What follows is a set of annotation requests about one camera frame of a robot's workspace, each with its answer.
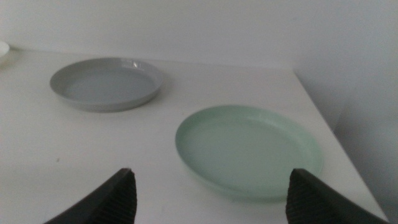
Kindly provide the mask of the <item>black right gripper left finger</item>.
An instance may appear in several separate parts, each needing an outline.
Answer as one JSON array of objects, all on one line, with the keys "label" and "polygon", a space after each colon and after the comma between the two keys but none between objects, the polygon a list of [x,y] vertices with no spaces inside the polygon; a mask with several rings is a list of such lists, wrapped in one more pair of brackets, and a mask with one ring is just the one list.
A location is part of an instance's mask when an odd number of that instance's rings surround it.
[{"label": "black right gripper left finger", "polygon": [[45,224],[133,224],[137,212],[134,173],[123,168]]}]

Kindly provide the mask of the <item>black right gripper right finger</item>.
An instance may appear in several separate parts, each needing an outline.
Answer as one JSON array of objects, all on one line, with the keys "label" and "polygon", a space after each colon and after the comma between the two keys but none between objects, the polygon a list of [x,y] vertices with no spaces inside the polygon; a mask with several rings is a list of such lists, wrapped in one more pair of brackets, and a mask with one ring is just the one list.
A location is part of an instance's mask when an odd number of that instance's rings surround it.
[{"label": "black right gripper right finger", "polygon": [[388,224],[305,169],[290,175],[285,214],[289,223]]}]

